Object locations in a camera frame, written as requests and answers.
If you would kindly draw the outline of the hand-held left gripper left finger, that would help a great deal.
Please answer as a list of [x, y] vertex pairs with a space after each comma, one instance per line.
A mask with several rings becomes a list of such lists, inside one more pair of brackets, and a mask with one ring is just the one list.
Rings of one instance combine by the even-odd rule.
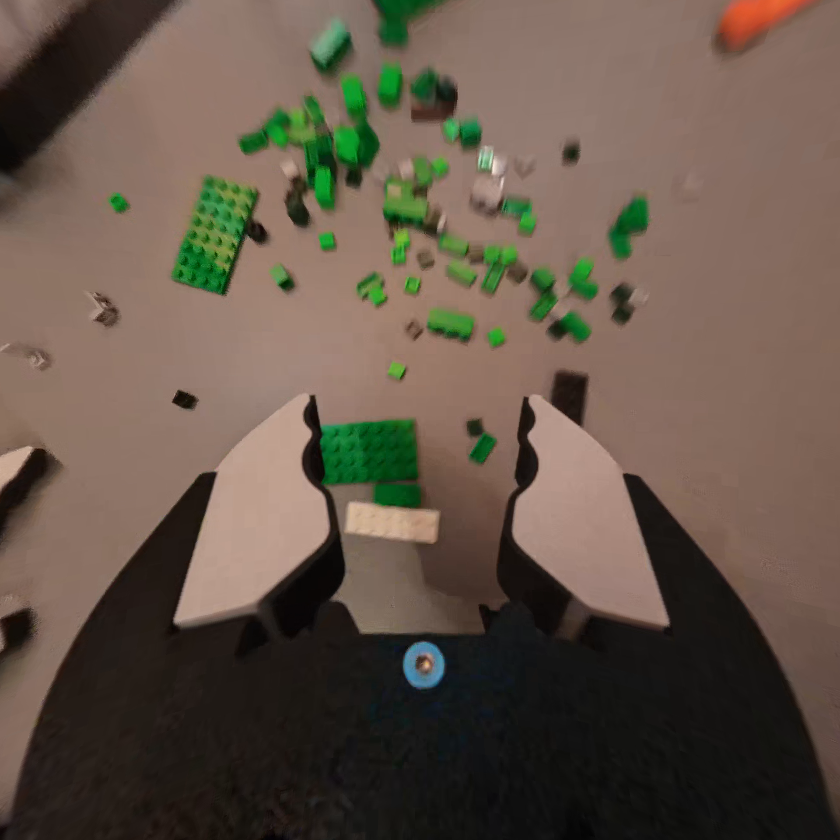
[[173, 615], [181, 630], [239, 618], [293, 638], [316, 620], [344, 572], [338, 515], [323, 485], [316, 398], [290, 400], [215, 470]]

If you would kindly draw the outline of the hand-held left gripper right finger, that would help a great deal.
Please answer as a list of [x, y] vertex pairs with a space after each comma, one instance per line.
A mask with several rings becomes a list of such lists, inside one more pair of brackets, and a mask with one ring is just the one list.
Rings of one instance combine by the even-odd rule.
[[623, 469], [540, 395], [522, 400], [516, 488], [502, 525], [498, 584], [549, 637], [592, 618], [670, 626]]

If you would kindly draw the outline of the black lego plate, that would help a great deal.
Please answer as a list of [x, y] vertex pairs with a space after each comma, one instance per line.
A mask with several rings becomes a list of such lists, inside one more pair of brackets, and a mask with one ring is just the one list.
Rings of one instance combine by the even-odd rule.
[[590, 377], [577, 371], [557, 371], [553, 376], [550, 404], [575, 425], [582, 427]]

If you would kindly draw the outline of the white lego plate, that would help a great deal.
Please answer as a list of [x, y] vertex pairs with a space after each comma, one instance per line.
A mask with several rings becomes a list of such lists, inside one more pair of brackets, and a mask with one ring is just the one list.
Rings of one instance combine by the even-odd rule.
[[366, 501], [350, 501], [343, 531], [371, 539], [435, 544], [440, 512], [432, 509], [389, 507]]

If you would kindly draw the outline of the large green lego plate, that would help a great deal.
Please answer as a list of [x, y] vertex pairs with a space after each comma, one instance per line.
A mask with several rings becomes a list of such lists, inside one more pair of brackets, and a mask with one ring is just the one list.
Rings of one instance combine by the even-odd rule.
[[192, 207], [171, 279], [223, 296], [252, 220], [259, 191], [252, 185], [206, 175]]

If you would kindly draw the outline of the pile of green lego bricks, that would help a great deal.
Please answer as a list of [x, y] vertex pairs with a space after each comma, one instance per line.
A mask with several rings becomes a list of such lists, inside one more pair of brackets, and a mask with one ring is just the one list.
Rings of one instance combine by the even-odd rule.
[[[407, 37], [405, 16], [401, 10], [425, 9], [433, 2], [376, 2], [381, 16], [379, 36], [385, 46], [404, 46]], [[311, 61], [325, 76], [334, 76], [341, 62], [353, 48], [351, 33], [339, 18], [332, 18], [319, 31], [309, 46]], [[456, 144], [462, 151], [477, 153], [477, 180], [471, 193], [472, 206], [483, 214], [515, 218], [521, 234], [533, 233], [536, 217], [529, 200], [521, 202], [515, 196], [505, 195], [504, 181], [506, 164], [501, 156], [482, 142], [482, 127], [478, 119], [457, 114], [459, 90], [456, 81], [434, 67], [426, 67], [406, 81], [399, 62], [386, 61], [381, 68], [377, 82], [377, 100], [390, 111], [398, 110], [403, 94], [411, 105], [411, 120], [441, 123], [447, 143]], [[361, 183], [362, 174], [375, 163], [381, 150], [378, 134], [370, 124], [369, 102], [364, 85], [357, 73], [339, 74], [339, 87], [348, 121], [339, 121], [331, 127], [319, 100], [307, 95], [297, 110], [273, 112], [258, 130], [246, 133], [238, 139], [238, 147], [244, 154], [258, 153], [274, 144], [285, 149], [289, 144], [304, 152], [302, 173], [292, 167], [287, 174], [290, 193], [287, 195], [287, 210], [294, 224], [306, 227], [310, 215], [304, 201], [304, 193], [312, 189], [322, 208], [332, 209], [335, 185], [339, 170], [347, 175], [350, 186]], [[443, 157], [431, 161], [425, 156], [414, 156], [400, 164], [394, 172], [388, 171], [383, 181], [383, 218], [393, 235], [392, 263], [401, 266], [406, 262], [411, 244], [410, 229], [423, 231], [434, 237], [438, 249], [456, 258], [447, 267], [448, 277], [471, 286], [477, 278], [474, 268], [481, 264], [487, 267], [481, 289], [488, 294], [495, 293], [502, 276], [522, 268], [517, 262], [518, 249], [515, 246], [478, 247], [477, 254], [470, 250], [469, 243], [447, 232], [447, 216], [443, 209], [429, 200], [428, 190], [436, 179], [448, 172], [448, 162]], [[631, 253], [630, 238], [643, 233], [648, 224], [648, 205], [644, 196], [634, 198], [622, 210], [611, 228], [610, 240], [615, 256], [626, 257]], [[598, 291], [592, 280], [593, 264], [590, 259], [580, 259], [574, 266], [566, 292], [580, 299], [591, 299]], [[548, 335], [553, 340], [569, 337], [582, 343], [592, 335], [592, 328], [580, 313], [557, 309], [560, 305], [560, 286], [554, 274], [545, 267], [533, 271], [530, 279], [538, 292], [528, 317], [541, 322], [552, 314]], [[630, 287], [616, 287], [612, 293], [612, 319], [615, 323], [626, 323], [634, 313], [635, 292]], [[370, 299], [377, 305], [385, 301], [382, 278], [373, 274], [360, 284], [360, 297]], [[471, 316], [448, 310], [431, 311], [427, 319], [430, 331], [437, 331], [451, 338], [467, 341], [474, 329]]]

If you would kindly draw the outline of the orange brick separator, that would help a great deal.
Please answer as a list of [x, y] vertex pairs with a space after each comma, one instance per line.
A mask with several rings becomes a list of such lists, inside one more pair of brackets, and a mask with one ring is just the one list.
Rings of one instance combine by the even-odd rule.
[[744, 51], [817, 1], [733, 1], [717, 22], [713, 42], [723, 54]]

